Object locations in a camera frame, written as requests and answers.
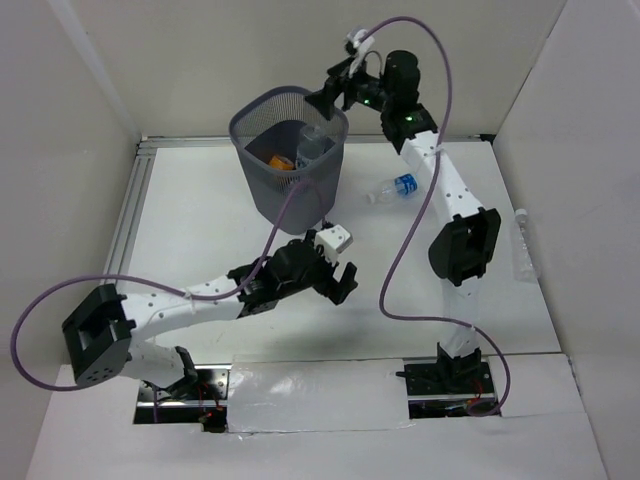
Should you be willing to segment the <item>crushed bottle green label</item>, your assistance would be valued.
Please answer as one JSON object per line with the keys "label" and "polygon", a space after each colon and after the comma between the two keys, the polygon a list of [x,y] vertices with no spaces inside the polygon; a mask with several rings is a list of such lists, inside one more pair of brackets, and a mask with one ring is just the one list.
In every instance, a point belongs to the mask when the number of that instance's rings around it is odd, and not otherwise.
{"label": "crushed bottle green label", "polygon": [[319,125],[304,125],[299,131],[295,167],[304,169],[320,158],[333,145],[332,139]]}

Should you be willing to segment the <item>orange juice bottle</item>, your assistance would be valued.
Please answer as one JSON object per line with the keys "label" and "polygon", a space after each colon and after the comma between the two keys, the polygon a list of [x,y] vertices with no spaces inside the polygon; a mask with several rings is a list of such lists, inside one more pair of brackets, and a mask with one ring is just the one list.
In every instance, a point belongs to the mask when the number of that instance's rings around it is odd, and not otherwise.
{"label": "orange juice bottle", "polygon": [[295,169],[294,162],[282,155],[273,155],[268,165],[273,169],[281,171],[293,171]]}

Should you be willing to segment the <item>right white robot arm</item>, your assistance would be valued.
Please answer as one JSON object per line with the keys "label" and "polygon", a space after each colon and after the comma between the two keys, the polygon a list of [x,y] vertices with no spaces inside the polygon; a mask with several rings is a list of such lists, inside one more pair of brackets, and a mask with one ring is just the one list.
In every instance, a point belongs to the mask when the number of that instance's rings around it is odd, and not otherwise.
{"label": "right white robot arm", "polygon": [[378,76],[368,74],[364,55],[352,53],[327,71],[323,88],[306,101],[323,117],[362,104],[380,114],[385,138],[417,179],[426,183],[441,229],[428,259],[442,281],[443,315],[448,320],[429,373],[407,373],[411,387],[460,394],[480,387],[481,350],[474,323],[479,318],[480,280],[491,262],[501,225],[496,209],[487,209],[471,193],[438,143],[439,127],[419,101],[417,57],[405,50],[389,53]]}

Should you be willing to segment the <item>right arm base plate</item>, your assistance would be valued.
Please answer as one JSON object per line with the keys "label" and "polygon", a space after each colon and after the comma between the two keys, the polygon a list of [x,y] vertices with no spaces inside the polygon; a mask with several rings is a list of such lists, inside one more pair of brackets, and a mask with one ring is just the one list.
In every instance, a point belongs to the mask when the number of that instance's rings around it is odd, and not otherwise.
{"label": "right arm base plate", "polygon": [[476,373],[444,380],[435,360],[410,361],[395,373],[404,380],[412,420],[467,417],[485,414],[498,404],[489,365],[480,363]]}

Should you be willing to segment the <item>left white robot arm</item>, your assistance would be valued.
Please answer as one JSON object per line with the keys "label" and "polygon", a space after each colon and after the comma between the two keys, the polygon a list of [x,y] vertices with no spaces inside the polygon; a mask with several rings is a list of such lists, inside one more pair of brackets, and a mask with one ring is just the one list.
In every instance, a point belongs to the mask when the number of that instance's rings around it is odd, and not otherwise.
{"label": "left white robot arm", "polygon": [[356,288],[357,268],[347,263],[334,277],[338,259],[353,242],[340,225],[326,224],[289,241],[264,263],[253,262],[173,295],[124,295],[108,283],[94,288],[63,322],[62,331],[76,385],[89,388],[117,376],[145,382],[184,399],[199,381],[191,355],[152,338],[213,321],[258,315],[307,289],[333,304]]}

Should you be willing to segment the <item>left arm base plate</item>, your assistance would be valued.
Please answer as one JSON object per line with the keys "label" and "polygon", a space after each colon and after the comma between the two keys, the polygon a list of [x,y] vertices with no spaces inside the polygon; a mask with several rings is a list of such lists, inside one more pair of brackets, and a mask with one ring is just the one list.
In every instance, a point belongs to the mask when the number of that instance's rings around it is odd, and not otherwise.
{"label": "left arm base plate", "polygon": [[198,380],[186,393],[172,397],[144,382],[137,394],[134,425],[197,425],[203,432],[225,433],[231,364],[196,366]]}

